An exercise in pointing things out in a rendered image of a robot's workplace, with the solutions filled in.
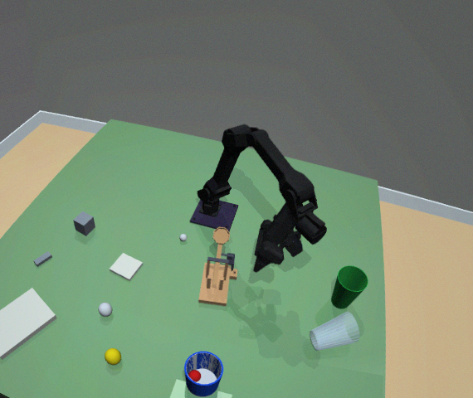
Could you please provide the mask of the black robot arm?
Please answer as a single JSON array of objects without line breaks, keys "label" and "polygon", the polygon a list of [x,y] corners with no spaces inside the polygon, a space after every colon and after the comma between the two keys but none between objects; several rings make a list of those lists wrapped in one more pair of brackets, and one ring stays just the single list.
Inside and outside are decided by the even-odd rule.
[{"label": "black robot arm", "polygon": [[[224,149],[213,177],[204,184],[203,189],[197,191],[197,196],[202,200],[199,213],[217,216],[222,206],[219,198],[230,194],[232,189],[228,179],[240,153],[245,148],[253,147],[276,176],[285,198],[279,218],[297,230],[289,233],[279,247],[285,247],[292,257],[296,257],[303,251],[301,235],[312,245],[324,237],[327,227],[313,214],[318,209],[314,185],[304,173],[295,170],[285,160],[264,129],[247,125],[226,129],[222,135],[222,145]],[[306,201],[310,203],[303,206]]]}]

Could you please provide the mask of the red ball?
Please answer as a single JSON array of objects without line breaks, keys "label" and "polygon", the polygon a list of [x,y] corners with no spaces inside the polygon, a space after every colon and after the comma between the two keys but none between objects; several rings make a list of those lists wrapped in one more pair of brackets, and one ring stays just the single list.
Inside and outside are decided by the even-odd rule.
[{"label": "red ball", "polygon": [[188,374],[188,376],[193,380],[193,381],[200,381],[201,378],[201,373],[198,370],[191,370]]}]

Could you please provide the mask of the dark green cup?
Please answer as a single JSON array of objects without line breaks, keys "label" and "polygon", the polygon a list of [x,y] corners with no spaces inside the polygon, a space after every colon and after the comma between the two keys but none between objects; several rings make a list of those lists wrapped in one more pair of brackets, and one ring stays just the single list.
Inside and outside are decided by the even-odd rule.
[{"label": "dark green cup", "polygon": [[368,276],[356,266],[344,266],[339,270],[332,304],[339,309],[348,307],[367,287]]}]

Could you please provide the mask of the yellow ball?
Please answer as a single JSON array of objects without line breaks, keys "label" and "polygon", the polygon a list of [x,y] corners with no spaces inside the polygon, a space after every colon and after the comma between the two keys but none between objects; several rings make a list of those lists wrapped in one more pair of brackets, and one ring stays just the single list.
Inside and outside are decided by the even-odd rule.
[{"label": "yellow ball", "polygon": [[118,364],[121,360],[121,354],[119,350],[116,348],[107,350],[105,353],[105,360],[111,365]]}]

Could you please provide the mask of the white flat square plate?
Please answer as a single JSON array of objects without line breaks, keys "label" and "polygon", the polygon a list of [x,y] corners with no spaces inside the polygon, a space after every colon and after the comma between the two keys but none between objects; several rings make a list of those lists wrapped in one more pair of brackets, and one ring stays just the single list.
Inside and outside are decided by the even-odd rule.
[{"label": "white flat square plate", "polygon": [[130,281],[142,266],[143,262],[123,253],[113,263],[110,271]]}]

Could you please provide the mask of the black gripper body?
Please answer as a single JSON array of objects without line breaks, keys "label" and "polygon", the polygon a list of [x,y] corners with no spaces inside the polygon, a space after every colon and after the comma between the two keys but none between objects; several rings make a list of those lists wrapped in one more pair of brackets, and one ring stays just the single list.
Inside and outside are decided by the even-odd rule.
[{"label": "black gripper body", "polygon": [[268,260],[280,265],[284,260],[283,250],[278,246],[290,233],[294,232],[294,226],[287,225],[278,215],[274,215],[274,220],[264,220],[261,223],[262,232],[269,240],[261,245],[260,253]]}]

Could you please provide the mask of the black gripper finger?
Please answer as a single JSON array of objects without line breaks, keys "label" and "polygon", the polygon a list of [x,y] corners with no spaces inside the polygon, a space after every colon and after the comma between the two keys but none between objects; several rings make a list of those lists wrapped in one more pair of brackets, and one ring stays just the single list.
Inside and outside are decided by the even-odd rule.
[{"label": "black gripper finger", "polygon": [[269,241],[269,240],[266,239],[266,234],[264,234],[262,231],[263,230],[260,228],[259,235],[258,235],[258,240],[257,240],[257,244],[256,244],[255,256],[257,256],[258,250],[259,250],[259,248],[261,248],[261,245],[264,242]]},{"label": "black gripper finger", "polygon": [[266,267],[268,264],[275,264],[276,265],[276,263],[268,260],[265,256],[261,255],[260,248],[259,248],[258,254],[257,254],[257,257],[256,257],[256,263],[255,263],[254,271],[258,272],[259,270]]}]

